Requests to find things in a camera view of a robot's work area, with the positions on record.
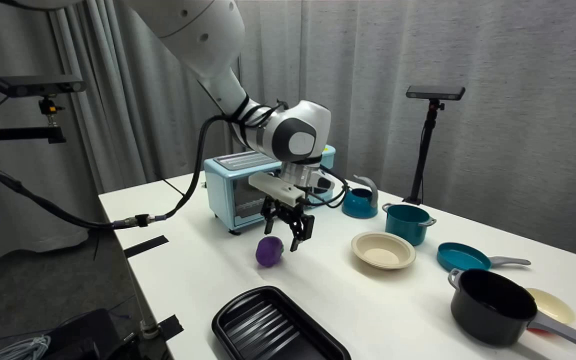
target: purple ball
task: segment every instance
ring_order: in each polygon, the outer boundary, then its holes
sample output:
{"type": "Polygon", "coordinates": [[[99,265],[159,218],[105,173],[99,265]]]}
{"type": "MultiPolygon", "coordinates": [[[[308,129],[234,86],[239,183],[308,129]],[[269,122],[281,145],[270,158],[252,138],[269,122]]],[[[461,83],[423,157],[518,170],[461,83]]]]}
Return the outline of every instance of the purple ball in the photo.
{"type": "Polygon", "coordinates": [[[263,267],[270,268],[279,262],[284,251],[284,243],[279,237],[266,236],[256,246],[256,262],[263,267]]]}

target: gray handle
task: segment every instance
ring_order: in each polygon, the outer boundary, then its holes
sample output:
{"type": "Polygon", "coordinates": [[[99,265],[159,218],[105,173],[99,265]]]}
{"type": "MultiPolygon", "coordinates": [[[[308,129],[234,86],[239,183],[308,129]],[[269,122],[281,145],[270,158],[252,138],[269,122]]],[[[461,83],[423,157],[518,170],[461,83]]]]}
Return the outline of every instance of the gray handle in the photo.
{"type": "Polygon", "coordinates": [[[381,209],[384,210],[384,212],[388,213],[388,208],[392,207],[393,205],[394,203],[387,202],[384,203],[384,205],[381,205],[381,209]]]}
{"type": "Polygon", "coordinates": [[[448,272],[448,282],[458,292],[462,291],[462,289],[459,287],[459,278],[462,277],[463,273],[464,273],[464,271],[457,269],[457,268],[451,269],[450,272],[448,272]]]}
{"type": "Polygon", "coordinates": [[[576,344],[576,330],[574,328],[560,323],[541,311],[537,311],[537,316],[535,316],[533,321],[530,321],[528,328],[546,330],[576,344]]]}
{"type": "Polygon", "coordinates": [[[488,258],[490,260],[490,267],[495,268],[500,265],[505,264],[519,264],[519,265],[530,265],[532,262],[526,259],[518,259],[516,257],[506,257],[506,256],[491,256],[488,258]]]}
{"type": "Polygon", "coordinates": [[[366,176],[357,176],[352,175],[355,179],[361,180],[364,182],[368,187],[370,187],[370,192],[372,192],[372,198],[370,199],[370,207],[376,208],[377,207],[377,198],[379,198],[379,191],[377,190],[377,185],[375,182],[367,178],[366,176]]]}
{"type": "Polygon", "coordinates": [[[435,225],[435,223],[437,223],[437,219],[436,219],[436,218],[429,218],[429,219],[427,219],[427,220],[424,221],[424,222],[420,222],[418,225],[419,225],[419,226],[422,226],[422,227],[424,227],[424,228],[427,228],[427,227],[429,227],[429,226],[435,225]]]}

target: white tabletop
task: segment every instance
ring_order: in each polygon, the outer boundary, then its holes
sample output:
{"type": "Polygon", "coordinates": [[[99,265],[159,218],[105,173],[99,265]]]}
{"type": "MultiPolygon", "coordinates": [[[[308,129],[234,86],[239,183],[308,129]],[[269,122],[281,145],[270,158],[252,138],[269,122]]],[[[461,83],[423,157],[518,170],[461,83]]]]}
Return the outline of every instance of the white tabletop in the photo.
{"type": "MultiPolygon", "coordinates": [[[[190,175],[169,181],[181,191],[190,175]]],[[[201,173],[201,182],[205,180],[201,173]]],[[[134,214],[164,214],[179,194],[162,181],[99,196],[111,220],[134,214]]],[[[402,198],[379,192],[379,205],[402,198]]],[[[232,298],[262,285],[283,290],[331,333],[355,360],[395,358],[576,359],[576,345],[555,335],[525,331],[509,348],[492,348],[463,333],[450,312],[453,288],[437,263],[437,247],[461,242],[488,256],[531,260],[529,268],[507,266],[498,274],[527,287],[542,289],[565,301],[576,314],[576,254],[525,237],[423,206],[437,223],[416,246],[408,268],[382,271],[361,262],[351,249],[354,235],[384,230],[386,215],[354,219],[340,208],[320,207],[312,238],[290,252],[292,233],[277,220],[272,235],[283,240],[282,261],[259,266],[255,251],[264,237],[263,222],[234,236],[208,207],[199,187],[173,218],[145,228],[117,230],[122,248],[165,235],[168,243],[128,258],[135,280],[156,319],[178,317],[183,332],[167,344],[174,358],[228,360],[211,322],[232,298]]],[[[571,324],[576,328],[576,321],[571,324]]]]}

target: black saucepan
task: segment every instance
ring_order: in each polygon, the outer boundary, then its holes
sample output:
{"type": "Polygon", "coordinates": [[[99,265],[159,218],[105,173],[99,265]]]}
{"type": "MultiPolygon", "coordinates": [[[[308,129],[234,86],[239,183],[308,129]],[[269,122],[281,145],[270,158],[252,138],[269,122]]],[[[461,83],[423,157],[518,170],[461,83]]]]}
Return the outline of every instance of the black saucepan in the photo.
{"type": "Polygon", "coordinates": [[[492,346],[510,346],[526,328],[546,330],[576,344],[576,330],[537,310],[526,289],[484,269],[452,269],[455,288],[450,310],[474,338],[492,346]]]}

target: yellow plate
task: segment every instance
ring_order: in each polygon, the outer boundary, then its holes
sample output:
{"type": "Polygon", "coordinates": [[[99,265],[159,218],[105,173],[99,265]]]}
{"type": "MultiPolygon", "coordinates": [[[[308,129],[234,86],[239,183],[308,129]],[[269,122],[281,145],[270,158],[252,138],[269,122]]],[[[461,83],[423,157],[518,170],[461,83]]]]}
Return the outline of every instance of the yellow plate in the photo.
{"type": "Polygon", "coordinates": [[[373,267],[387,270],[405,268],[417,257],[409,242],[382,231],[362,232],[355,236],[352,251],[373,267]]]}
{"type": "Polygon", "coordinates": [[[562,324],[575,321],[575,312],[557,296],[539,289],[526,288],[526,291],[534,298],[540,312],[562,324]]]}

